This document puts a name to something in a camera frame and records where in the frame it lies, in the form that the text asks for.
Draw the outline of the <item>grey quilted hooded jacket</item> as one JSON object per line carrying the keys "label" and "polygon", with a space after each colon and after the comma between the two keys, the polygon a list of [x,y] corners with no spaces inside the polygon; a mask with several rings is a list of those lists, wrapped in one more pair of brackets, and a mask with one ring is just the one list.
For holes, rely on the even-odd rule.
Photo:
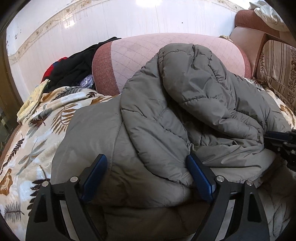
{"label": "grey quilted hooded jacket", "polygon": [[186,157],[217,175],[260,184],[275,159],[268,131],[290,125],[273,98],[228,71],[208,48],[168,44],[122,93],[75,112],[52,162],[51,182],[79,175],[99,154],[107,172],[88,205],[108,240],[187,240],[207,204]]}

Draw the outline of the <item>leaf pattern bed blanket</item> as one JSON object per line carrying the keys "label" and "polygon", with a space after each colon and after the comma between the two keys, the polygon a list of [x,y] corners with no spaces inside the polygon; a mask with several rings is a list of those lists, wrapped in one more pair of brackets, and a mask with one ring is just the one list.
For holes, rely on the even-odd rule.
{"label": "leaf pattern bed blanket", "polygon": [[[1,155],[1,215],[14,237],[26,237],[33,202],[42,183],[51,178],[54,155],[75,112],[110,99],[109,95],[80,86],[43,92],[34,113],[15,129]],[[295,173],[277,159],[260,183],[260,198],[271,239],[275,240],[292,219]]]}

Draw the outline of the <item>striped brown cushion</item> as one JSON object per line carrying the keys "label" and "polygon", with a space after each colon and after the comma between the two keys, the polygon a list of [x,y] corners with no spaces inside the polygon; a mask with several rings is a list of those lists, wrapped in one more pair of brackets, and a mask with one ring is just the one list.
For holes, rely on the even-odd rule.
{"label": "striped brown cushion", "polygon": [[256,77],[295,112],[295,47],[267,41],[259,57]]}

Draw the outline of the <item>yellow patterned cloth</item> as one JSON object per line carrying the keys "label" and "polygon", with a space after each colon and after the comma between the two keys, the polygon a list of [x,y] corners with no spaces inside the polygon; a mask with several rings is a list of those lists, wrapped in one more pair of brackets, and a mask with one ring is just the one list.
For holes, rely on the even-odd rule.
{"label": "yellow patterned cloth", "polygon": [[39,102],[41,100],[41,97],[43,95],[45,87],[48,85],[48,82],[50,80],[47,78],[42,83],[40,83],[34,91],[30,94],[28,99],[24,102],[24,104],[21,106],[20,110],[16,114],[17,116],[17,122],[18,123],[24,123],[26,122],[30,116],[34,113],[37,106],[39,105]]}

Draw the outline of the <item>pink padded headboard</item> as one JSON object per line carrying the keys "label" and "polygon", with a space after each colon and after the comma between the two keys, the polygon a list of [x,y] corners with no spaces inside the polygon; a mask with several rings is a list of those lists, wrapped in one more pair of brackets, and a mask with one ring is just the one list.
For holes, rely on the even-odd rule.
{"label": "pink padded headboard", "polygon": [[260,53],[267,41],[275,40],[295,47],[295,39],[291,32],[272,29],[253,10],[249,9],[236,13],[230,39],[243,55],[247,78],[256,76]]}

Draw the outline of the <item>white cloth on headboard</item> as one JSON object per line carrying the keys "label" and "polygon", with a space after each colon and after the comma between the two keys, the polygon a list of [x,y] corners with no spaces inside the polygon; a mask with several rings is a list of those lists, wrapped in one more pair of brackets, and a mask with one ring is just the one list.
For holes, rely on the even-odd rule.
{"label": "white cloth on headboard", "polygon": [[253,10],[270,28],[280,32],[290,31],[280,15],[266,1],[249,2],[249,4],[249,9]]}

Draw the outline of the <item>red garment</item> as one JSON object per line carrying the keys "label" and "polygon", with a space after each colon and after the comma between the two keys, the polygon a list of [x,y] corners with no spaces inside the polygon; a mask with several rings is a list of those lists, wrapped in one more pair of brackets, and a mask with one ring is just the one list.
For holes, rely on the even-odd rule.
{"label": "red garment", "polygon": [[66,74],[66,59],[67,57],[62,57],[61,59],[51,64],[49,68],[45,71],[41,83],[44,82],[46,79],[49,79],[53,83],[59,82]]}

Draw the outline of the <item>black garment pile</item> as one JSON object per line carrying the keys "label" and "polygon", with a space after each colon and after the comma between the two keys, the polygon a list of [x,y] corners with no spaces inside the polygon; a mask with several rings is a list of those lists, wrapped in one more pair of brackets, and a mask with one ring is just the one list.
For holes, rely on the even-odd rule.
{"label": "black garment pile", "polygon": [[44,92],[49,93],[57,88],[69,86],[78,86],[81,81],[92,73],[92,61],[96,51],[109,42],[118,40],[117,37],[112,37],[106,41],[94,44],[80,52],[77,52],[69,57],[65,61],[65,76],[57,83],[51,81],[45,87]]}

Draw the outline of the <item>pink bolster pillow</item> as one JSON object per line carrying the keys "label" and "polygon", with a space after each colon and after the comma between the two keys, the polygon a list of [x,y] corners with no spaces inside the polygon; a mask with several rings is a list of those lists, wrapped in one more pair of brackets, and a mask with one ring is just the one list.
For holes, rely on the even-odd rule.
{"label": "pink bolster pillow", "polygon": [[230,72],[241,77],[251,77],[251,66],[247,55],[230,40],[186,33],[147,34],[113,40],[96,50],[92,60],[96,91],[103,95],[120,94],[126,81],[163,46],[170,43],[205,46]]}

